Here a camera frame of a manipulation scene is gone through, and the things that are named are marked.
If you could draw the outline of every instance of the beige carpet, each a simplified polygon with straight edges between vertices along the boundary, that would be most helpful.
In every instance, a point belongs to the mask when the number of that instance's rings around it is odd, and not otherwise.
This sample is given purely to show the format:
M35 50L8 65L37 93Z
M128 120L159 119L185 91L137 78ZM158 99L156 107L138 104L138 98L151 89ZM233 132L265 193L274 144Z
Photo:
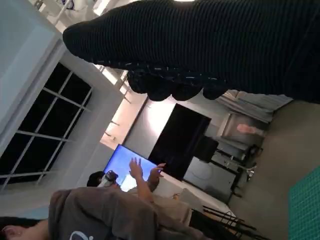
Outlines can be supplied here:
M320 105L292 102L274 116L257 169L229 206L272 240L288 239L288 190L320 165Z

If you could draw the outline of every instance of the hand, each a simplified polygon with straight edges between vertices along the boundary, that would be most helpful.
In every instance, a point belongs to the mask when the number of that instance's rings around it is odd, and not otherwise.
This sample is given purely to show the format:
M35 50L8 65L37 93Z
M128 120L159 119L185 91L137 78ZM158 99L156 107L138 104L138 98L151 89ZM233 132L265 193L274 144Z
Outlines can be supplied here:
M142 178L143 171L141 167L141 159L139 159L139 162L137 162L137 158L131 158L129 167L130 167L129 173L131 177L133 177L134 179Z
M164 169L165 165L165 163L161 163L158 166L152 168L150 171L149 181L155 183L159 181L159 178L163 178L160 173Z

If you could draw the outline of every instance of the dark window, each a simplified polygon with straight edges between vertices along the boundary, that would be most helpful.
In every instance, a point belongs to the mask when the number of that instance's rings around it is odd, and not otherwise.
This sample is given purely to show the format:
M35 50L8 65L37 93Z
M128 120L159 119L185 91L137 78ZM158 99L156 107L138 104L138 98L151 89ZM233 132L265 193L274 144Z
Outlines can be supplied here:
M0 185L37 181L52 168L91 97L91 87L70 74L68 68L58 63L44 87L76 104L46 89L40 92L0 157Z

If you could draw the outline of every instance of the television screen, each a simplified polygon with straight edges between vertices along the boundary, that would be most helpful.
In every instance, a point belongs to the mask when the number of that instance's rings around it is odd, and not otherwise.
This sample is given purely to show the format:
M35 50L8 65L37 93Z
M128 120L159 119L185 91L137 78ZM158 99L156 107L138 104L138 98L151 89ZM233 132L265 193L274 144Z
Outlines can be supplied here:
M103 171L107 173L108 171L112 170L118 174L116 182L120 185L122 191L124 192L127 192L137 186L136 180L131 177L129 173L129 163L131 158L136 158L137 160L141 159L143 179L145 181L148 180L150 170L156 166L154 163L129 150L128 148L118 145Z

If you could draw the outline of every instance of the teal surface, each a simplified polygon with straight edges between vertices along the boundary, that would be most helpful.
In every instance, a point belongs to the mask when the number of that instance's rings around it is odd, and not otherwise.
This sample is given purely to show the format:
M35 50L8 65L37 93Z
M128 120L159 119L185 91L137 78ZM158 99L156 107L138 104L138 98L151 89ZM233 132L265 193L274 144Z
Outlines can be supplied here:
M289 240L320 240L320 167L289 191Z

